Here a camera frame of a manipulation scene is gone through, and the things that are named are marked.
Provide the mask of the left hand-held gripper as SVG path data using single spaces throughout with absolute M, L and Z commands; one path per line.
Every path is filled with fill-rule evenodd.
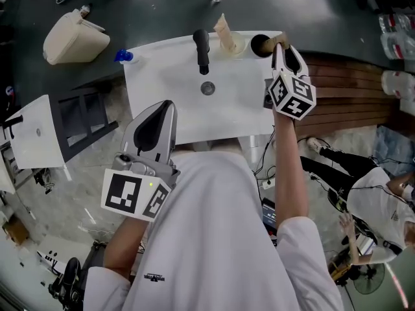
M 104 172 L 101 207 L 153 222 L 176 186 L 180 171 L 170 161 L 176 144 L 177 109 L 164 100 L 132 120 L 121 141 L 121 153 Z

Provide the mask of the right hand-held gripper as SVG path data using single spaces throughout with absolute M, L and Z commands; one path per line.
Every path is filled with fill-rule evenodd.
M 302 55 L 290 45 L 277 43 L 272 53 L 272 80 L 267 80 L 263 107 L 302 120 L 316 106 L 315 87 L 296 76 L 308 76 Z

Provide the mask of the person's left forearm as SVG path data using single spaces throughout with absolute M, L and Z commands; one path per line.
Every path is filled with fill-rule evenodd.
M 129 279 L 148 222 L 126 217 L 108 242 L 103 266 Z

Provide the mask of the person's right forearm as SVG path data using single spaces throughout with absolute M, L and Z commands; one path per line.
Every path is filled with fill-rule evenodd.
M 276 141 L 276 227 L 289 218 L 307 216 L 309 199 L 291 118 L 274 112 Z

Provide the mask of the large white sink basin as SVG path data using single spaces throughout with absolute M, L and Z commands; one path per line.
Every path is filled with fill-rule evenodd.
M 139 61 L 124 65 L 132 116 L 157 102 L 173 101 L 178 112 L 177 144 L 272 133 L 272 111 L 263 107 L 272 59 L 252 52 L 250 41 L 256 31 L 240 33 L 246 38 L 246 49 L 236 57 L 221 50 L 216 33 L 209 35 L 207 75 L 199 72 L 192 36 L 133 48 Z M 215 85 L 210 96 L 200 90 L 206 81 Z

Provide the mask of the wooden slatted platform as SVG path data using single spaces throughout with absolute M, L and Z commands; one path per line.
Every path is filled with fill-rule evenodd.
M 383 125 L 415 141 L 415 117 L 383 92 L 382 67 L 336 54 L 302 54 L 316 87 L 316 107 L 296 123 L 296 135 L 320 137 L 364 126 Z

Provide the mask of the blue spray bottle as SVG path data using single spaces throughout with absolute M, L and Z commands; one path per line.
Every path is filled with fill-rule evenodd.
M 133 52 L 128 51 L 126 49 L 121 49 L 116 53 L 114 61 L 124 65 L 137 63 L 139 59 L 139 55 L 136 55 Z

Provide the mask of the large black faucet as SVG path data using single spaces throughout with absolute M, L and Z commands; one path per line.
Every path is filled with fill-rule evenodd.
M 201 75 L 207 75 L 209 73 L 209 34 L 204 29 L 198 29 L 193 33 L 193 41 L 196 44 L 197 62 L 199 66 L 199 72 Z

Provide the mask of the clear water jug red label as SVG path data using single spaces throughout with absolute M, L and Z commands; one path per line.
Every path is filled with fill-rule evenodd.
M 415 76 L 403 71 L 383 71 L 382 89 L 386 95 L 394 95 L 398 99 L 415 100 Z
M 383 50 L 390 60 L 415 60 L 415 39 L 406 33 L 381 34 Z
M 378 20 L 382 33 L 415 32 L 415 14 L 381 14 Z

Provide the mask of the person's white shirt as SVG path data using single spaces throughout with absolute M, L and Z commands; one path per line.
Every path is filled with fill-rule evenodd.
M 191 152 L 176 164 L 129 279 L 90 268 L 84 311 L 343 311 L 315 223 L 289 218 L 272 242 L 243 156 Z

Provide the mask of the beige plastic bin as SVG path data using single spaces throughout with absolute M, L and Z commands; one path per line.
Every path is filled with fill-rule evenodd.
M 85 20 L 79 10 L 64 14 L 43 43 L 43 57 L 51 64 L 92 62 L 110 43 L 105 29 Z

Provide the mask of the small white sink basin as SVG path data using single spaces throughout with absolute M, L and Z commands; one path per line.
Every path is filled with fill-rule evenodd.
M 13 139 L 10 138 L 9 131 L 5 130 L 18 168 L 64 166 L 65 161 L 54 126 L 49 96 L 43 95 L 37 98 L 9 119 L 19 115 L 23 116 L 23 122 L 13 125 Z

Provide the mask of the blue tarp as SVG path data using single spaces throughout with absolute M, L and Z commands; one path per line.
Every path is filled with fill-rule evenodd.
M 386 126 L 378 126 L 373 156 L 389 175 L 415 171 L 415 142 Z

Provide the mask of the black tablet screen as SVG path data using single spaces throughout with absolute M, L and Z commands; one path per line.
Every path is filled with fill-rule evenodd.
M 276 215 L 275 215 L 275 203 L 268 198 L 261 200 L 262 206 L 262 221 L 270 236 L 276 236 Z

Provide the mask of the small black faucet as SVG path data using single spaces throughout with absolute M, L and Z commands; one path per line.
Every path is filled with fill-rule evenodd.
M 13 139 L 14 138 L 14 134 L 13 134 L 13 131 L 12 131 L 13 125 L 16 125 L 16 124 L 19 124 L 19 123 L 22 123 L 22 122 L 23 122 L 23 116 L 22 115 L 19 115 L 15 118 L 12 118 L 12 119 L 9 119 L 9 120 L 5 121 L 1 125 L 3 127 L 3 133 L 5 133 L 5 130 L 8 130 L 10 138 Z

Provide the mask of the metal cart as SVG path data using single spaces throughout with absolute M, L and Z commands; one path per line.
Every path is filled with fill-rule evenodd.
M 30 179 L 34 179 L 48 194 L 54 183 L 48 168 L 18 168 L 9 142 L 0 146 L 0 191 L 15 194 Z

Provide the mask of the white box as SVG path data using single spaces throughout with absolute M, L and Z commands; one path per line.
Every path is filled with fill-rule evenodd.
M 48 253 L 44 254 L 42 252 L 36 251 L 37 255 L 39 256 L 41 263 L 46 265 L 46 268 L 53 273 L 54 275 L 63 275 L 66 268 L 66 263 L 61 262 L 55 257 L 53 257 L 53 252 L 49 251 Z

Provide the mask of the black wheeled equipment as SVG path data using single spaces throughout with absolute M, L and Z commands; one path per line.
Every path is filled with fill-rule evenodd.
M 72 257 L 64 273 L 49 285 L 49 293 L 60 302 L 64 311 L 83 311 L 88 270 L 102 267 L 105 248 L 105 243 L 94 242 L 83 265 Z

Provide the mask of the cardboard box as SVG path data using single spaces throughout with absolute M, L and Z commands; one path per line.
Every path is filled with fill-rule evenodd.
M 9 221 L 3 224 L 2 228 L 3 231 L 18 246 L 22 245 L 29 238 L 27 228 L 17 216 L 11 216 Z

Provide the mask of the black floor fan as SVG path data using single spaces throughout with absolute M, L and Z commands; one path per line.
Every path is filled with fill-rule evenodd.
M 353 274 L 350 279 L 355 289 L 362 295 L 374 293 L 382 285 L 385 278 L 384 264 L 369 264 L 353 266 Z

